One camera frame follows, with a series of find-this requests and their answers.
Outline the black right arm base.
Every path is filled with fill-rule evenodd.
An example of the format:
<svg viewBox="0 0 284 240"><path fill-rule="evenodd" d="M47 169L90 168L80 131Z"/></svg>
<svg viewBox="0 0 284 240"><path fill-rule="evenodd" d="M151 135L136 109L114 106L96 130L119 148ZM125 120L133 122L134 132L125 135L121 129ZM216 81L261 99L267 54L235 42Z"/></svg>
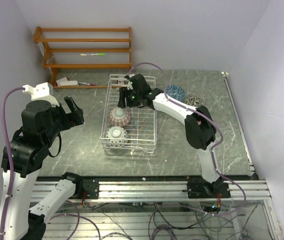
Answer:
<svg viewBox="0 0 284 240"><path fill-rule="evenodd" d="M191 177L186 184L186 189L182 191L187 193L189 199L228 199L231 197L229 185L219 177L213 183L209 183L202 177Z"/></svg>

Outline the red diamond pattern bowl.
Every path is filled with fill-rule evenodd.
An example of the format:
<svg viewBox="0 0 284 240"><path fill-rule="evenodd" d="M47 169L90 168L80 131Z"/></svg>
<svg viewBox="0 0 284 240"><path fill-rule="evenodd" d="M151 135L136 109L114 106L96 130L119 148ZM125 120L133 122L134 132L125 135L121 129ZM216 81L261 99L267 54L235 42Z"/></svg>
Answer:
<svg viewBox="0 0 284 240"><path fill-rule="evenodd" d="M124 127L131 121L131 116L125 108L116 107L110 111L110 124L116 127Z"/></svg>

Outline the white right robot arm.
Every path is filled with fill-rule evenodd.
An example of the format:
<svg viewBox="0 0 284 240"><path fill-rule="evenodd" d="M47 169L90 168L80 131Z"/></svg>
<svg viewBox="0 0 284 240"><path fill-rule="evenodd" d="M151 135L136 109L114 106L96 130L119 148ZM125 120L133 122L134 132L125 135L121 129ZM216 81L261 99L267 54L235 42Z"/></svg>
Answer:
<svg viewBox="0 0 284 240"><path fill-rule="evenodd" d="M197 150L199 156L204 181L202 192L208 198L215 197L220 192L223 179L214 150L217 126L208 109L204 106L189 106L169 97L159 88L152 89L141 74L125 75L121 80L127 84L120 88L118 107L148 107L163 112L184 125L186 140Z"/></svg>

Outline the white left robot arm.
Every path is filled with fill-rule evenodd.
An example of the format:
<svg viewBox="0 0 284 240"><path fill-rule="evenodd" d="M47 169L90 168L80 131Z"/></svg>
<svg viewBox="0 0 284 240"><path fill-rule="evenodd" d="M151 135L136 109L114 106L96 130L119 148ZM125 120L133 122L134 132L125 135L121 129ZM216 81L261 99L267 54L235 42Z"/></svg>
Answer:
<svg viewBox="0 0 284 240"><path fill-rule="evenodd" d="M43 161L61 132L84 123L83 110L71 96L64 98L70 113L48 100L34 100L22 111L22 127L3 150L4 188L0 206L0 240L40 240L47 223L69 198L84 196L83 177L67 172L36 206L32 191Z"/></svg>

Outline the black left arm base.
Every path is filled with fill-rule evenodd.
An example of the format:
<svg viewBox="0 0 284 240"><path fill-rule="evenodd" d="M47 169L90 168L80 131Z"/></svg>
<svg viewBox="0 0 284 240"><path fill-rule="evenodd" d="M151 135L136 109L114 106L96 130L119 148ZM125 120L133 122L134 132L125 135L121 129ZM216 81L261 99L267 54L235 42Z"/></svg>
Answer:
<svg viewBox="0 0 284 240"><path fill-rule="evenodd" d="M98 199L100 192L100 184L93 178L84 178L81 188L81 194L79 195L82 199L95 200Z"/></svg>

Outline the white bowl with dot pattern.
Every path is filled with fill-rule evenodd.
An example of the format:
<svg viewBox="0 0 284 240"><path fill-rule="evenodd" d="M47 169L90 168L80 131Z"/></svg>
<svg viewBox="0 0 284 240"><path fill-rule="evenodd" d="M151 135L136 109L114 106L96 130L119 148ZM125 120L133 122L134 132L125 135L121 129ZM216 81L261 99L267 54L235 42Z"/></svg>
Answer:
<svg viewBox="0 0 284 240"><path fill-rule="evenodd" d="M120 126L113 126L106 132L106 145L121 148L128 143L128 133Z"/></svg>

